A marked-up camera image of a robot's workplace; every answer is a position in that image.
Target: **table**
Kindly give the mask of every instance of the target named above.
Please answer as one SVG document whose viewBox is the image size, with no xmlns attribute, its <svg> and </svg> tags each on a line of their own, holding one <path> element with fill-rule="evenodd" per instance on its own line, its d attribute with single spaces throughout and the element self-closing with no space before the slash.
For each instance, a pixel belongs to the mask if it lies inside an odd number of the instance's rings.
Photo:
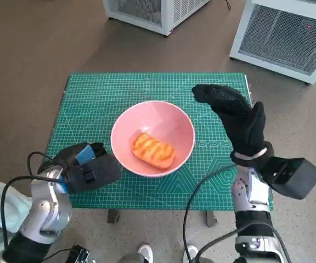
<svg viewBox="0 0 316 263">
<path fill-rule="evenodd" d="M 195 102 L 191 89 L 199 83 L 228 85 L 250 101 L 242 73 L 76 73 L 67 82 L 48 145 L 53 156 L 80 142 L 103 142 L 111 152 L 110 133 L 117 117 L 146 100 L 169 101 L 191 118 L 196 131 L 194 151 L 178 171 L 149 179 L 122 168 L 121 180 L 103 188 L 71 196 L 74 208 L 185 209 L 198 182 L 231 164 L 232 145 L 209 105 Z M 205 183 L 192 210 L 233 210 L 230 186 L 236 170 L 225 171 Z"/>
</svg>

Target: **bread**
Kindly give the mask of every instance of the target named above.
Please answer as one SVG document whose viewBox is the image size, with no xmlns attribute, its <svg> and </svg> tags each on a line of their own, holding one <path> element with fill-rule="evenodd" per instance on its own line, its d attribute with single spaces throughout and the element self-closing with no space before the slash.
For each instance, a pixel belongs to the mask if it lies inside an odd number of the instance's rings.
<svg viewBox="0 0 316 263">
<path fill-rule="evenodd" d="M 141 133 L 132 144 L 133 154 L 159 169 L 169 168 L 175 158 L 175 150 L 170 144 L 161 142 L 146 133 Z"/>
</svg>

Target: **floor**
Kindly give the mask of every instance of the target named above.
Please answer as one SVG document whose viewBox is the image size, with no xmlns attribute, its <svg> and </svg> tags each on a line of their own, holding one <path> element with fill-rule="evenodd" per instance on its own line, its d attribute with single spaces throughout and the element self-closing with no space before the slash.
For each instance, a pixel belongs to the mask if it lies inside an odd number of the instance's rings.
<svg viewBox="0 0 316 263">
<path fill-rule="evenodd" d="M 100 0 L 0 0 L 0 181 L 25 175 L 28 153 L 46 149 L 67 76 L 74 71 L 244 72 L 253 98 L 265 104 L 266 139 L 277 154 L 305 156 L 316 164 L 316 85 L 230 61 L 244 0 L 231 4 L 228 13 L 222 0 L 211 1 L 163 38 L 108 21 Z M 27 184 L 16 188 L 29 194 Z M 188 242 L 201 247 L 235 227 L 233 213 L 217 217 L 219 225 L 208 229 L 201 214 L 192 213 Z M 156 263 L 180 262 L 182 220 L 181 211 L 124 211 L 117 225 L 107 225 L 105 211 L 76 209 L 53 249 L 78 243 L 97 262 L 115 263 L 146 242 Z M 275 195 L 273 221 L 293 262 L 316 262 L 316 187 L 304 201 Z M 206 256 L 232 262 L 234 239 Z"/>
</svg>

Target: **air conditioner unit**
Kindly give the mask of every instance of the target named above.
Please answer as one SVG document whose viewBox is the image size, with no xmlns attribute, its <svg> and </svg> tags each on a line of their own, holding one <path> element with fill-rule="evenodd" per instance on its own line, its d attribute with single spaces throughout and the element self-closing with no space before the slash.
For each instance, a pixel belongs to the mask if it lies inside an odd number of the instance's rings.
<svg viewBox="0 0 316 263">
<path fill-rule="evenodd" d="M 168 36 L 209 0 L 103 0 L 109 18 Z"/>
<path fill-rule="evenodd" d="M 247 0 L 230 58 L 314 84 L 316 0 Z"/>
</svg>

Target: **sneaker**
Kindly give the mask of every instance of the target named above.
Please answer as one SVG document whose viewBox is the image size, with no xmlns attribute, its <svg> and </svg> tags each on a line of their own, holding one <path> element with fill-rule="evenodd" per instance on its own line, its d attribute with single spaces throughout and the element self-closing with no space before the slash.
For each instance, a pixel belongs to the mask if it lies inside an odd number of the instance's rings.
<svg viewBox="0 0 316 263">
<path fill-rule="evenodd" d="M 142 245 L 137 253 L 143 255 L 143 257 L 148 261 L 148 263 L 153 263 L 153 250 L 149 245 Z"/>
<path fill-rule="evenodd" d="M 198 253 L 197 247 L 195 247 L 194 245 L 188 245 L 187 249 L 189 250 L 190 257 L 193 260 L 197 256 L 197 253 Z M 189 263 L 189 259 L 187 258 L 186 251 L 184 252 L 183 263 Z"/>
</svg>

